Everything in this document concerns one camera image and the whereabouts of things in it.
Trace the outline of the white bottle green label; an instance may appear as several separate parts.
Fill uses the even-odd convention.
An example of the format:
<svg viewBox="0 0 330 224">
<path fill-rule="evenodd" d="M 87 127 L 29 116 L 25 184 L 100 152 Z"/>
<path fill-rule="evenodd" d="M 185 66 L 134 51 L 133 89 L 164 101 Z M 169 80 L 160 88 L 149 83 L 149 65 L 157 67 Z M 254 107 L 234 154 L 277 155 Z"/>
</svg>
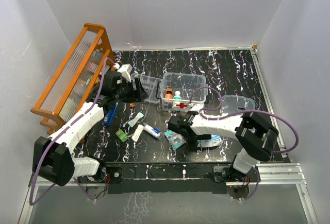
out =
<svg viewBox="0 0 330 224">
<path fill-rule="evenodd" d="M 173 104 L 174 105 L 180 104 L 181 99 L 182 99 L 181 92 L 180 91 L 176 91 L 175 94 L 174 94 L 174 97 L 173 97 Z"/>
</svg>

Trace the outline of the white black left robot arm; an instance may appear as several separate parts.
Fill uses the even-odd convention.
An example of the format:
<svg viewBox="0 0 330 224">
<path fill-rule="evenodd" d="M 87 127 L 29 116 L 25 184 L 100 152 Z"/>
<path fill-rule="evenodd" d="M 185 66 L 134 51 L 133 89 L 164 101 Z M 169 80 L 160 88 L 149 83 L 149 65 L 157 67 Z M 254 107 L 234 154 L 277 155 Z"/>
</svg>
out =
<svg viewBox="0 0 330 224">
<path fill-rule="evenodd" d="M 102 121 L 117 102 L 142 102 L 148 98 L 138 77 L 128 80 L 122 72 L 107 71 L 87 97 L 81 109 L 58 131 L 35 141 L 32 172 L 58 186 L 72 178 L 89 176 L 95 182 L 106 178 L 106 169 L 97 159 L 76 158 L 77 144 Z"/>
</svg>

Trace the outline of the brown bottle orange cap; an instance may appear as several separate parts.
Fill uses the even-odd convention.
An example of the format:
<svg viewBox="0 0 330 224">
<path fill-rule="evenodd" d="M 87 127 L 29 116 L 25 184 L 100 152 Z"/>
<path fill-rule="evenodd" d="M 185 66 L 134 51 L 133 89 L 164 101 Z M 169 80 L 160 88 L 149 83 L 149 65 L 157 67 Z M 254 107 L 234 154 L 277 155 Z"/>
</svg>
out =
<svg viewBox="0 0 330 224">
<path fill-rule="evenodd" d="M 167 88 L 167 91 L 164 95 L 165 103 L 171 103 L 171 99 L 173 98 L 173 90 L 171 88 Z"/>
</svg>

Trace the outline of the clear first aid box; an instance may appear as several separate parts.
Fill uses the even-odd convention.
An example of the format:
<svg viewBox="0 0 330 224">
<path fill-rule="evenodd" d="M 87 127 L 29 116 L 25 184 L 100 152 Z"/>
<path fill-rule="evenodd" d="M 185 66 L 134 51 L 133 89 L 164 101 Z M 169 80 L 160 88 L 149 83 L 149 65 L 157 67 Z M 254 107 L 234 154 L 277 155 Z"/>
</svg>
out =
<svg viewBox="0 0 330 224">
<path fill-rule="evenodd" d="M 181 92 L 180 104 L 174 105 L 173 98 L 171 99 L 171 103 L 165 103 L 164 95 L 167 88 L 173 90 L 173 96 L 176 91 Z M 165 73 L 159 90 L 162 109 L 164 111 L 188 112 L 195 105 L 204 104 L 208 96 L 206 77 L 195 74 Z"/>
</svg>

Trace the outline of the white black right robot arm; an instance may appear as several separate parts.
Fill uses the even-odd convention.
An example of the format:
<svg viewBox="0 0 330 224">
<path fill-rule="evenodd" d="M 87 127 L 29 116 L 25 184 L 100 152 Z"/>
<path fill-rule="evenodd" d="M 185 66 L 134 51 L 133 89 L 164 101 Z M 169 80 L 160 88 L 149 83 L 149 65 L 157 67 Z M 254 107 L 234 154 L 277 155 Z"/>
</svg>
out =
<svg viewBox="0 0 330 224">
<path fill-rule="evenodd" d="M 257 110 L 242 111 L 237 115 L 207 116 L 189 111 L 185 116 L 172 116 L 168 129 L 182 135 L 188 142 L 210 139 L 212 135 L 237 140 L 241 151 L 220 177 L 243 181 L 259 162 L 270 160 L 279 131 L 265 120 Z"/>
</svg>

